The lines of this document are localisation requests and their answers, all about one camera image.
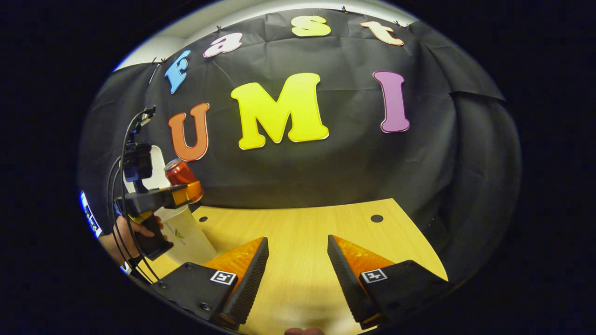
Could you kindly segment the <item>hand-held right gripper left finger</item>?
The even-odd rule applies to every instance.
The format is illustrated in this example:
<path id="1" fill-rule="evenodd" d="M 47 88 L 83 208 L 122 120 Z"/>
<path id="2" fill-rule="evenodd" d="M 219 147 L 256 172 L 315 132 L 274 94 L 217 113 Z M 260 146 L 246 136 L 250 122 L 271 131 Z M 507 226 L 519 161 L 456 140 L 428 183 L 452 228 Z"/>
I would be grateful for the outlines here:
<path id="1" fill-rule="evenodd" d="M 204 265 L 188 261 L 151 289 L 203 322 L 239 328 L 251 313 L 269 255 L 268 238 L 259 237 Z"/>

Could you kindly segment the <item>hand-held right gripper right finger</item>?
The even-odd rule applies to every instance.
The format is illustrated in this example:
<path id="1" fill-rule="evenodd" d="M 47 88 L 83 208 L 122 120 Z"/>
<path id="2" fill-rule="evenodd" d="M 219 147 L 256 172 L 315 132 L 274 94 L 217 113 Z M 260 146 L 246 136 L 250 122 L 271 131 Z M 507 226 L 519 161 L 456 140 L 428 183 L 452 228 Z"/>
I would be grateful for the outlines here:
<path id="1" fill-rule="evenodd" d="M 361 328 L 402 322 L 450 291 L 447 280 L 414 260 L 395 263 L 332 234 L 327 253 Z"/>

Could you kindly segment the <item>red pop can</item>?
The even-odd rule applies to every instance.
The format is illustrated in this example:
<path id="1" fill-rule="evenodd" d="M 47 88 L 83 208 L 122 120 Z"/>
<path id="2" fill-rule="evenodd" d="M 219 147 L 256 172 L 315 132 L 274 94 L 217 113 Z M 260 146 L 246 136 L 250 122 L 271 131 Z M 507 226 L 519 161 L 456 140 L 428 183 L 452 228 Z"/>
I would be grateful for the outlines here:
<path id="1" fill-rule="evenodd" d="M 172 186 L 188 185 L 198 182 L 198 179 L 188 166 L 188 163 L 181 158 L 176 158 L 168 162 L 163 170 L 166 180 L 168 180 Z"/>

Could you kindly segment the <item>white desktop garbage bin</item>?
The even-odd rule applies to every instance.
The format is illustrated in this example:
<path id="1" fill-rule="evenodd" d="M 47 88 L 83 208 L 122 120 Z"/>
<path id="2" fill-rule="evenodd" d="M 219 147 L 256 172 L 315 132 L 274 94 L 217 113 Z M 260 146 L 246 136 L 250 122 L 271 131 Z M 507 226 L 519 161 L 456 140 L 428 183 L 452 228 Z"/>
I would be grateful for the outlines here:
<path id="1" fill-rule="evenodd" d="M 164 174 L 167 164 L 158 146 L 150 150 L 152 176 L 143 180 L 147 189 L 170 187 Z M 166 256 L 177 264 L 192 262 L 203 265 L 215 258 L 217 252 L 194 218 L 189 204 L 175 209 L 160 208 L 156 215 L 162 219 L 163 232 L 173 242 Z"/>

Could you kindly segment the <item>wooden desktop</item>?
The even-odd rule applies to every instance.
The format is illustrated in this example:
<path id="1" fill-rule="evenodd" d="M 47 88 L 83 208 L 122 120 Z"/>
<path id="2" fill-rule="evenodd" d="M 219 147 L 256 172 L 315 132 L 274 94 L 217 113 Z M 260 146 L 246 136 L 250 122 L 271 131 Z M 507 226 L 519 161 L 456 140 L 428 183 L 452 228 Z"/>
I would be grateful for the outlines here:
<path id="1" fill-rule="evenodd" d="M 393 199 L 315 208 L 202 206 L 193 216 L 218 255 L 268 238 L 270 256 L 242 335 L 310 327 L 326 335 L 362 333 L 326 252 L 330 234 L 394 263 L 413 260 L 449 280 L 435 250 Z"/>

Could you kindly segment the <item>computer monitor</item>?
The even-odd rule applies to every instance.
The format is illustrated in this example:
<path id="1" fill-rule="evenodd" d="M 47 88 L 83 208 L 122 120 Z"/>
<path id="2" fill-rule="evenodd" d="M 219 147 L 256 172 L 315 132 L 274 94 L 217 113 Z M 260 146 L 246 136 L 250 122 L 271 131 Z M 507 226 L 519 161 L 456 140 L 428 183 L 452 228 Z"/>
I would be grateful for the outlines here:
<path id="1" fill-rule="evenodd" d="M 98 225 L 95 216 L 93 215 L 92 210 L 89 207 L 87 196 L 85 195 L 84 191 L 80 192 L 79 200 L 81 203 L 81 209 L 83 210 L 87 218 L 87 222 L 92 230 L 92 233 L 95 235 L 96 238 L 99 238 L 102 235 L 102 228 L 100 227 L 100 225 Z"/>

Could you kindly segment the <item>black backdrop cloth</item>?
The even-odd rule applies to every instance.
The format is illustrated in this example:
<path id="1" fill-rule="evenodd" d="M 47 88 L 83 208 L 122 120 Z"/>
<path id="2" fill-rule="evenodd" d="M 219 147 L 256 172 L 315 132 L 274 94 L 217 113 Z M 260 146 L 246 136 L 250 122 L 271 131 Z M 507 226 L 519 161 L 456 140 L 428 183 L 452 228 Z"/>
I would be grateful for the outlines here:
<path id="1" fill-rule="evenodd" d="M 519 196 L 519 134 L 505 97 L 456 43 L 416 20 L 300 8 L 254 15 L 162 63 L 121 67 L 81 132 L 77 184 L 107 225 L 107 183 L 133 116 L 139 140 L 181 158 L 207 206 L 312 208 L 390 199 L 471 276 Z"/>

